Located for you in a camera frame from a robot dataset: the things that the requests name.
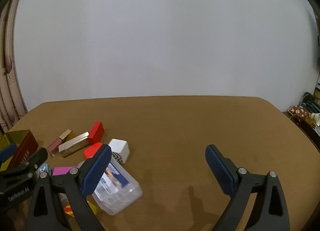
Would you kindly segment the cluttered side shelf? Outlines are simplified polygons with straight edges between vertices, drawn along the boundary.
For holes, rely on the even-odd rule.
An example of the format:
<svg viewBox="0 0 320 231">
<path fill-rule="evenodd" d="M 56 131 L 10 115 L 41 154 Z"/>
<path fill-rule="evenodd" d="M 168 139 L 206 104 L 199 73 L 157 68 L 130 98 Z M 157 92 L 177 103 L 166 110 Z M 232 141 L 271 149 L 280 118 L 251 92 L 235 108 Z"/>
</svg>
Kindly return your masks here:
<svg viewBox="0 0 320 231">
<path fill-rule="evenodd" d="M 304 93 L 301 101 L 284 114 L 319 150 L 319 76 L 313 93 Z"/>
</svg>

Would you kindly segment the pink rectangular box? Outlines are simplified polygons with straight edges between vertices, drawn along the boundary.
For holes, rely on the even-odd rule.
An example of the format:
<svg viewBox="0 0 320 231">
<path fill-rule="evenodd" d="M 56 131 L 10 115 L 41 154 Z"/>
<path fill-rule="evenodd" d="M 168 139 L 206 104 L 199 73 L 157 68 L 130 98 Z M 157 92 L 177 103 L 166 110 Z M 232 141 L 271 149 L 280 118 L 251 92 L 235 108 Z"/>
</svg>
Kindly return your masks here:
<svg viewBox="0 0 320 231">
<path fill-rule="evenodd" d="M 52 176 L 67 174 L 73 168 L 77 168 L 77 167 L 55 167 L 53 169 Z"/>
</svg>

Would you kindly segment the small teal tin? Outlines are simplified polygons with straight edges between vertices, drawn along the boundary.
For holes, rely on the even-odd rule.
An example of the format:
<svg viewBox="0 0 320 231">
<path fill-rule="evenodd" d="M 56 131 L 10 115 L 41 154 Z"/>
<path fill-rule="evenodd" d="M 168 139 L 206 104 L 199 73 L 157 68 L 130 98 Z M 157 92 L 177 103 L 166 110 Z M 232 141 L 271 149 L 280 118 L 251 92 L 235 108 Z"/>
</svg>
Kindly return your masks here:
<svg viewBox="0 0 320 231">
<path fill-rule="evenodd" d="M 39 166 L 39 168 L 36 170 L 36 176 L 37 178 L 40 178 L 40 175 L 46 172 L 49 176 L 52 175 L 52 170 L 50 166 L 47 163 L 43 163 L 42 165 Z"/>
</svg>

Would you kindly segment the red rectangular block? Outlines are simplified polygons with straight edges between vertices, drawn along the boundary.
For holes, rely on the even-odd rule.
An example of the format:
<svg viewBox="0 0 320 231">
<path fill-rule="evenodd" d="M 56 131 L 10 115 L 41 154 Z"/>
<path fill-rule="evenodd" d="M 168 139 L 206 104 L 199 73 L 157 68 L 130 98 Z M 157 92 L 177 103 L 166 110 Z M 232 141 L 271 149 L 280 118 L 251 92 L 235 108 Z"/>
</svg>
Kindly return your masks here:
<svg viewBox="0 0 320 231">
<path fill-rule="evenodd" d="M 95 122 L 89 132 L 88 143 L 90 145 L 93 145 L 100 142 L 104 135 L 104 132 L 105 130 L 103 127 L 103 123 L 100 121 Z"/>
</svg>

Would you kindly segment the silver ribbed case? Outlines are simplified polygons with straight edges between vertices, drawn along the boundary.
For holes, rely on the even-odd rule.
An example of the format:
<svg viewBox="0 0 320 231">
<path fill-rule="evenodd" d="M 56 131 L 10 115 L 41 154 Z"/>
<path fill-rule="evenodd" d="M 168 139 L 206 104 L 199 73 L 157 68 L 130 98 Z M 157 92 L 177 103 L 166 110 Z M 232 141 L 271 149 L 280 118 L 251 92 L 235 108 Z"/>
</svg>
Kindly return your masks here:
<svg viewBox="0 0 320 231">
<path fill-rule="evenodd" d="M 89 145 L 89 132 L 84 132 L 59 146 L 59 154 L 65 158 Z"/>
</svg>

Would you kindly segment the pink lip gloss tube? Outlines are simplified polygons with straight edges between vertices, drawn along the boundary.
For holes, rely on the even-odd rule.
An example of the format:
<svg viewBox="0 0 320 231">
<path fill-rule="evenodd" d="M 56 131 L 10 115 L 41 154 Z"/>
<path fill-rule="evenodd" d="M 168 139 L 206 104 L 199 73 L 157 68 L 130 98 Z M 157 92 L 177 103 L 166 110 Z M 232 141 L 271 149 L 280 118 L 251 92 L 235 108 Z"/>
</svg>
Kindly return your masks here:
<svg viewBox="0 0 320 231">
<path fill-rule="evenodd" d="M 59 146 L 69 139 L 72 139 L 75 137 L 74 133 L 72 130 L 67 129 L 65 132 L 63 132 L 53 143 L 48 146 L 47 151 L 49 154 L 54 157 L 58 152 L 59 152 Z"/>
</svg>

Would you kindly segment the red gold tin box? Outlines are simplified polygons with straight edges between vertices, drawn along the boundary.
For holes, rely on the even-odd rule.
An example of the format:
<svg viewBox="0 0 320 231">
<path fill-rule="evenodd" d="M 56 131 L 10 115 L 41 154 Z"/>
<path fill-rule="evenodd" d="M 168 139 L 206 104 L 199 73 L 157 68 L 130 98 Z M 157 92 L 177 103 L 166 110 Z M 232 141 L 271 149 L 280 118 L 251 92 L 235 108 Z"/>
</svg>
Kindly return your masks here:
<svg viewBox="0 0 320 231">
<path fill-rule="evenodd" d="M 13 145 L 16 149 L 7 159 L 1 161 L 1 171 L 20 166 L 32 154 L 39 145 L 30 130 L 7 132 L 1 137 L 1 153 Z"/>
</svg>

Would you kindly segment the white cube box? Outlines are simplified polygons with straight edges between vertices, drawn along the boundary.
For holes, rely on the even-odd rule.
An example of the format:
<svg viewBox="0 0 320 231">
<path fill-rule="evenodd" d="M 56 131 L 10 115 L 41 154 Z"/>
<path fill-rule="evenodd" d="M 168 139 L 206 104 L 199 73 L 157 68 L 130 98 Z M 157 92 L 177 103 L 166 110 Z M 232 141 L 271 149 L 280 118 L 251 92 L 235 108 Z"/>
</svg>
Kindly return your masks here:
<svg viewBox="0 0 320 231">
<path fill-rule="evenodd" d="M 111 139 L 109 144 L 113 158 L 120 164 L 126 163 L 130 149 L 127 141 L 121 139 Z"/>
</svg>

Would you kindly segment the red rounded box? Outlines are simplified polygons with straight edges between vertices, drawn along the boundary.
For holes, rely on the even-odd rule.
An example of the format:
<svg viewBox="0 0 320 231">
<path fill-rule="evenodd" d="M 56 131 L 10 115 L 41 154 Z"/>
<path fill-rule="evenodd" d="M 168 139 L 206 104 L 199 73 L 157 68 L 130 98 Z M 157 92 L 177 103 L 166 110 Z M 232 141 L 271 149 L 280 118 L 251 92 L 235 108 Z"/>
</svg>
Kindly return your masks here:
<svg viewBox="0 0 320 231">
<path fill-rule="evenodd" d="M 85 159 L 92 158 L 102 146 L 101 142 L 94 143 L 84 150 Z"/>
</svg>

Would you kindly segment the brown tablecloth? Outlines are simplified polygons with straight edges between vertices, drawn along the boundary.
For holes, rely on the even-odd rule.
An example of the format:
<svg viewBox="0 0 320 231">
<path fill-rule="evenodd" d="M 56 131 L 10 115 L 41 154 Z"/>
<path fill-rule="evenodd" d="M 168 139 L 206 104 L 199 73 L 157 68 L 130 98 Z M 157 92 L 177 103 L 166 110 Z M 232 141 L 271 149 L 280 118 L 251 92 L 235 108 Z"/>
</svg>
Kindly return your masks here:
<svg viewBox="0 0 320 231">
<path fill-rule="evenodd" d="M 301 230 L 319 203 L 319 152 L 270 102 L 258 97 L 140 97 L 43 103 L 13 130 L 29 129 L 49 146 L 70 129 L 76 135 L 97 121 L 104 143 L 128 142 L 124 168 L 143 195 L 121 213 L 100 211 L 106 230 L 211 230 L 226 196 L 204 151 L 214 144 L 253 174 L 277 173 L 291 230 Z"/>
</svg>

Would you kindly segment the beige patterned curtain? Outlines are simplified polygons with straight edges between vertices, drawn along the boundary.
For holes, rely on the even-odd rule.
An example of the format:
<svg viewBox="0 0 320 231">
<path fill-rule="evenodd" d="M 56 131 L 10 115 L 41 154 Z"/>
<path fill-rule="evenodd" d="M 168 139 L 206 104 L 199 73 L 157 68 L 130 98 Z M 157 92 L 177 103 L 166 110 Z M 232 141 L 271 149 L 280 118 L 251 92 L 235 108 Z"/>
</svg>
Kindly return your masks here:
<svg viewBox="0 0 320 231">
<path fill-rule="evenodd" d="M 18 83 L 14 29 L 20 0 L 9 0 L 1 12 L 1 131 L 8 132 L 28 110 Z"/>
</svg>

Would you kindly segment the clear plastic box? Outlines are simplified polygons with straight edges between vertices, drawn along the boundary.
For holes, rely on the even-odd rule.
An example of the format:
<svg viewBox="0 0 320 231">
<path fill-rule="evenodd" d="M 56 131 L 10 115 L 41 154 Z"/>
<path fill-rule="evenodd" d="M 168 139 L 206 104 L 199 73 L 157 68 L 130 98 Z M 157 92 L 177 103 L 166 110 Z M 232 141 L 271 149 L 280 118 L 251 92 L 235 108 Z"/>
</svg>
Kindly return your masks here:
<svg viewBox="0 0 320 231">
<path fill-rule="evenodd" d="M 114 158 L 92 193 L 97 205 L 109 215 L 123 211 L 142 195 L 139 183 Z"/>
</svg>

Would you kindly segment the orange yellow striped packet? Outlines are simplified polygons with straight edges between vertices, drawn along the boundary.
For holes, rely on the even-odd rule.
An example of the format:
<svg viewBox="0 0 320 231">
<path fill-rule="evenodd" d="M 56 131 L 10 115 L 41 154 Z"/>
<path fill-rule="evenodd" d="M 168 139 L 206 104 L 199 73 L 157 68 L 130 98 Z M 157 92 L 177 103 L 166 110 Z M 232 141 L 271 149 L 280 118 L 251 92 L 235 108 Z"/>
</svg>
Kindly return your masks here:
<svg viewBox="0 0 320 231">
<path fill-rule="evenodd" d="M 87 203 L 88 203 L 90 209 L 93 211 L 93 214 L 96 215 L 97 212 L 98 212 L 96 206 L 93 205 L 93 204 L 92 204 L 91 202 L 89 202 L 89 201 L 87 201 Z M 73 211 L 72 211 L 72 208 L 71 208 L 71 205 L 70 205 L 69 202 L 67 202 L 67 204 L 64 206 L 64 212 L 65 212 L 67 215 L 69 215 L 69 216 L 71 216 L 71 217 L 74 217 L 74 213 L 73 213 Z"/>
</svg>

